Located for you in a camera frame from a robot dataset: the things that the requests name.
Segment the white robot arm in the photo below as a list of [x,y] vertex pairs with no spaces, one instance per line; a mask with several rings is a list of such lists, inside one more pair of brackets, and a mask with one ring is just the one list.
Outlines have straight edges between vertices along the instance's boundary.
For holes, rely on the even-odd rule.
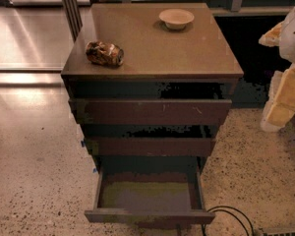
[[295,7],[281,23],[261,36],[259,44],[278,46],[280,57],[291,63],[284,72],[274,72],[263,110],[261,128],[277,132],[295,115]]

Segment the white and yellow gripper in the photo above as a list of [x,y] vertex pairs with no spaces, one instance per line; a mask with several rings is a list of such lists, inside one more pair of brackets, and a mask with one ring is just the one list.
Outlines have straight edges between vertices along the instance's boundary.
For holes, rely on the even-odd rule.
[[261,128],[277,132],[295,115],[295,64],[284,72],[275,71],[270,82],[268,101],[265,104]]

